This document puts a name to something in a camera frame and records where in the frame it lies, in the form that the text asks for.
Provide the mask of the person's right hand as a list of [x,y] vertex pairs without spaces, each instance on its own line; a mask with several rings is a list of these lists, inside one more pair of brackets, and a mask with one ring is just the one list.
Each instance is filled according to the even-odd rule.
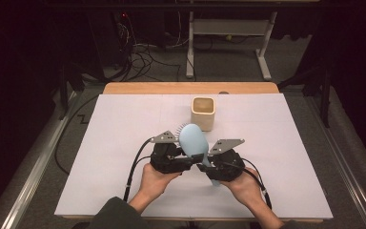
[[232,181],[221,181],[234,195],[234,197],[248,209],[264,204],[260,187],[257,183],[258,173],[256,170],[247,167],[239,177]]

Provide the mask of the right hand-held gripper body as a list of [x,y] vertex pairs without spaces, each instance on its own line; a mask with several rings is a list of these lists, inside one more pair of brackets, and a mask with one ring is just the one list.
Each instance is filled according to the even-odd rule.
[[232,181],[242,174],[245,164],[234,150],[244,139],[218,139],[208,152],[211,171],[205,173],[211,181]]

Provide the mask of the metal floor rail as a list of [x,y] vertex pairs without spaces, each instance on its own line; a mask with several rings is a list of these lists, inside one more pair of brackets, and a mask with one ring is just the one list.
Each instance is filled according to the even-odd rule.
[[17,229],[49,165],[56,145],[59,143],[59,138],[71,119],[71,112],[74,110],[78,98],[78,93],[72,92],[70,97],[66,99],[69,103],[69,109],[62,117],[53,121],[49,138],[42,143],[38,158],[33,163],[30,173],[0,229]]
[[336,142],[332,130],[326,127],[323,123],[323,119],[320,117],[320,110],[316,105],[315,99],[307,98],[307,101],[311,110],[314,112],[315,119],[319,122],[320,129],[324,133],[326,140],[330,145],[335,166],[340,173],[345,186],[347,187],[347,190],[354,202],[354,206],[366,225],[366,193],[363,191],[362,186],[358,183],[356,176],[354,175],[350,165],[346,160],[346,157],[343,155],[343,151]]

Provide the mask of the white table mat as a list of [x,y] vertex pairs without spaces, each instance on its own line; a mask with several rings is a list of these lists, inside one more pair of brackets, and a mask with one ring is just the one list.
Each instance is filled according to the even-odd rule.
[[[236,151],[262,175],[274,212],[282,219],[330,219],[332,211],[283,94],[217,94],[209,143],[241,138]],[[148,138],[175,132],[191,119],[189,94],[103,94],[71,168],[55,213],[91,217],[112,197],[135,193],[142,167],[137,153]],[[147,219],[250,219],[224,186],[192,168],[174,179],[143,213]]]

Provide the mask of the white metal stand frame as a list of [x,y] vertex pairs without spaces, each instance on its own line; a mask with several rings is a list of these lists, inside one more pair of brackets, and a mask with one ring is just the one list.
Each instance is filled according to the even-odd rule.
[[193,38],[201,35],[239,35],[262,36],[263,43],[260,49],[254,51],[262,76],[266,81],[271,81],[272,76],[268,68],[265,52],[267,50],[277,12],[271,13],[266,20],[233,20],[233,19],[195,19],[193,12],[189,16],[189,40],[186,58],[186,77],[194,77],[194,51]]

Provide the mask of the dark equipment case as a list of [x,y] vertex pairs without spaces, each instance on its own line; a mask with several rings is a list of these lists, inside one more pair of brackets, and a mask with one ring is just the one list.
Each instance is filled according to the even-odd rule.
[[124,66],[128,53],[122,45],[117,24],[111,12],[89,14],[92,35],[103,66]]

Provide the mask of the black stand leg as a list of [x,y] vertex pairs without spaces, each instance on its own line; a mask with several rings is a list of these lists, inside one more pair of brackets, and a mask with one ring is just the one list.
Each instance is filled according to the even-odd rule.
[[82,92],[85,88],[81,69],[73,62],[63,64],[59,70],[59,94],[61,105],[61,115],[59,118],[61,120],[65,118],[69,110],[68,86],[71,86],[76,92]]
[[277,84],[279,90],[290,85],[303,84],[301,90],[304,96],[320,95],[319,117],[326,128],[329,124],[329,105],[330,105],[330,87],[331,73],[326,64],[318,63],[310,69],[296,73],[294,76]]

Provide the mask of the light blue hairbrush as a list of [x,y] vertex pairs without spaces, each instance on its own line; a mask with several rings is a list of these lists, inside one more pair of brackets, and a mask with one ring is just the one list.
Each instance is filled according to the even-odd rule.
[[179,127],[178,143],[186,156],[201,156],[199,163],[210,167],[208,160],[209,143],[199,126],[192,123],[186,123]]

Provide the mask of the person's left hand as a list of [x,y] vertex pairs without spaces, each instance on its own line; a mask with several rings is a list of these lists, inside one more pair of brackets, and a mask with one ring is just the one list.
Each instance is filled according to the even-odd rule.
[[160,197],[169,183],[180,176],[180,173],[163,174],[156,171],[150,163],[143,167],[142,178],[138,193],[147,201]]

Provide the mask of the beige square cup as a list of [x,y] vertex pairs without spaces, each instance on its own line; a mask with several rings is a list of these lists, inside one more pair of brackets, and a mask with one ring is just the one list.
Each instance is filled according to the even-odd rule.
[[203,132],[210,132],[214,126],[215,103],[211,97],[195,97],[191,107],[191,122]]

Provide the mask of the wooden table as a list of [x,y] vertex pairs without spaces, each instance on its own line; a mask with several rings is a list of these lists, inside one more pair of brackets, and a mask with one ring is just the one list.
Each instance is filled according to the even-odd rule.
[[263,82],[109,84],[98,97],[56,215],[92,217],[109,198],[135,193],[142,174],[132,163],[136,153],[149,155],[148,138],[190,122],[196,96],[209,96],[216,104],[208,141],[245,140],[236,151],[259,170],[281,219],[331,217],[285,96]]

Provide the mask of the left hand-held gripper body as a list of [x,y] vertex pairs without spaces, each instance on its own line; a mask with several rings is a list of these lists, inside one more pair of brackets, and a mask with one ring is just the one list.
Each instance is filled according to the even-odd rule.
[[182,173],[193,166],[193,158],[186,156],[177,145],[178,138],[170,131],[150,139],[153,143],[150,164],[162,174]]

